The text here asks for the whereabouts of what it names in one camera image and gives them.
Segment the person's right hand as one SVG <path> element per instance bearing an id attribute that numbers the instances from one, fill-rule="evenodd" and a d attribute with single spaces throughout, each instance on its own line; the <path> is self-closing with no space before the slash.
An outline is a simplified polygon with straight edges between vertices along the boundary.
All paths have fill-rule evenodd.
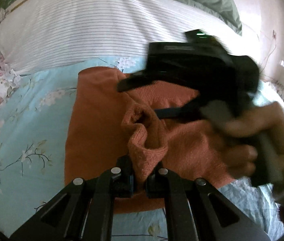
<path id="1" fill-rule="evenodd" d="M 284 207 L 284 109 L 278 102 L 250 107 L 233 117 L 222 101 L 213 101 L 202 114 L 220 131 L 229 174 L 250 178 L 254 187 L 273 185 L 273 198 Z"/>

